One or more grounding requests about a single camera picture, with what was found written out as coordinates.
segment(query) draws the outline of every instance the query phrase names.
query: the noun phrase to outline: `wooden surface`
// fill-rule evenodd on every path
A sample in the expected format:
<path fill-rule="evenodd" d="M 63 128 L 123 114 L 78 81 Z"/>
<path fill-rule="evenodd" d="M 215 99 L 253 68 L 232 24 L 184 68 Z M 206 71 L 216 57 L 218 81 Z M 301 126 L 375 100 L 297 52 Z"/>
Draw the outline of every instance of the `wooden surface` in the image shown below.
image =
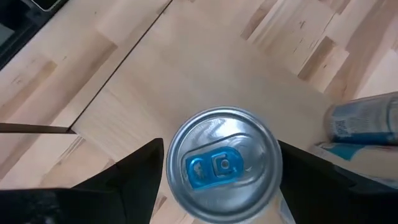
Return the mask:
<path fill-rule="evenodd" d="M 0 187 L 73 186 L 152 138 L 167 149 L 218 105 L 306 149 L 324 139 L 328 98 L 398 90 L 397 3 L 173 0 L 74 125 L 81 136 L 0 134 Z M 0 121 L 71 125 L 166 4 L 70 0 L 0 71 Z M 151 222 L 200 223 L 164 181 Z M 278 197 L 256 223 L 283 223 Z"/>
<path fill-rule="evenodd" d="M 212 17 L 195 3 L 171 3 L 73 130 L 118 161 L 157 136 L 167 150 L 189 117 L 230 105 L 256 113 L 299 148 L 325 140 L 330 101 L 240 38 L 228 11 Z M 160 192 L 172 198 L 165 174 Z M 277 211 L 270 207 L 262 220 L 282 223 Z"/>
<path fill-rule="evenodd" d="M 0 71 L 0 122 L 72 125 L 167 1 L 69 0 Z M 14 166 L 33 168 L 21 157 L 38 142 L 44 158 L 72 147 L 40 138 L 0 134 L 0 179 Z"/>

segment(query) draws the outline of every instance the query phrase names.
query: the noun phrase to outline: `can rim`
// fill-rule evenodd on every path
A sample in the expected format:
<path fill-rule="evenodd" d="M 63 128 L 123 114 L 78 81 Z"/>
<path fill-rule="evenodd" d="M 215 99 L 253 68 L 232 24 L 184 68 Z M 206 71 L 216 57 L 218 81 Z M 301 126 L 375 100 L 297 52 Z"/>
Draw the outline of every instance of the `can rim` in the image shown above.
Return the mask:
<path fill-rule="evenodd" d="M 249 121 L 251 124 L 255 125 L 255 127 L 258 128 L 262 134 L 264 134 L 264 136 L 267 138 L 272 148 L 274 149 L 270 151 L 271 158 L 274 161 L 273 168 L 275 170 L 275 172 L 272 173 L 272 178 L 269 182 L 268 189 L 266 189 L 264 195 L 256 202 L 256 204 L 254 204 L 250 209 L 242 211 L 241 213 L 228 215 L 225 217 L 205 213 L 199 208 L 189 206 L 187 201 L 184 199 L 183 194 L 181 194 L 180 192 L 176 192 L 176 189 L 172 187 L 175 183 L 175 179 L 177 178 L 176 173 L 178 173 L 176 172 L 176 166 L 173 166 L 172 164 L 172 159 L 177 159 L 178 151 L 176 149 L 181 146 L 181 143 L 185 139 L 185 136 L 188 134 L 189 130 L 208 118 L 216 117 L 222 114 L 245 119 L 246 121 Z M 282 181 L 282 153 L 276 138 L 272 135 L 271 131 L 263 124 L 263 122 L 257 118 L 257 116 L 241 108 L 236 108 L 232 106 L 220 106 L 199 112 L 198 114 L 187 120 L 178 129 L 170 143 L 170 147 L 167 152 L 166 175 L 167 182 L 170 186 L 170 190 L 174 198 L 190 215 L 210 223 L 242 222 L 252 219 L 256 217 L 256 215 L 259 215 L 276 195 L 277 189 L 279 188 L 279 185 Z"/>

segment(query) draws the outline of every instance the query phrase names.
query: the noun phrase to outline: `blue can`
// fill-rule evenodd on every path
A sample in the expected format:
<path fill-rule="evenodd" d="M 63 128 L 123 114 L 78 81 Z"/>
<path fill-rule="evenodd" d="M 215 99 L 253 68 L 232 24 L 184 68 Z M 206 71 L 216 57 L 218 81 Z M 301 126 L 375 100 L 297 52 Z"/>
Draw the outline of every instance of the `blue can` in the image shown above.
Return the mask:
<path fill-rule="evenodd" d="M 332 106 L 325 127 L 333 142 L 398 145 L 398 92 Z"/>

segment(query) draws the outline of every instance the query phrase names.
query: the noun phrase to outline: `aluminum can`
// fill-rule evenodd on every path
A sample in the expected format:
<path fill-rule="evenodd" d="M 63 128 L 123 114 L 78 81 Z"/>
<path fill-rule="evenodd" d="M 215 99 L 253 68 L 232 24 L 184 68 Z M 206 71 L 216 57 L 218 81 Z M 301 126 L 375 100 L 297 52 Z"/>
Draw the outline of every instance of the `aluminum can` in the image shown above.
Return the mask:
<path fill-rule="evenodd" d="M 233 107 L 202 111 L 177 131 L 167 153 L 176 201 L 209 223 L 241 223 L 260 215 L 279 190 L 282 154 L 253 114 Z"/>
<path fill-rule="evenodd" d="M 332 106 L 325 127 L 333 142 L 398 145 L 398 92 Z"/>

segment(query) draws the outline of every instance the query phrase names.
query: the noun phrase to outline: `can label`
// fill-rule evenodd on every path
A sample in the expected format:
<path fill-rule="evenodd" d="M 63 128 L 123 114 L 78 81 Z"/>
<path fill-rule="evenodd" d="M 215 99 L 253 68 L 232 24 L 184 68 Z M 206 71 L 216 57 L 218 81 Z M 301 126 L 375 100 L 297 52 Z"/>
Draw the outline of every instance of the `can label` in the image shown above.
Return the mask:
<path fill-rule="evenodd" d="M 398 96 L 375 96 L 338 105 L 329 122 L 334 142 L 395 144 L 398 142 Z"/>
<path fill-rule="evenodd" d="M 313 146 L 310 152 L 365 178 L 398 189 L 395 162 L 398 147 L 322 142 Z"/>

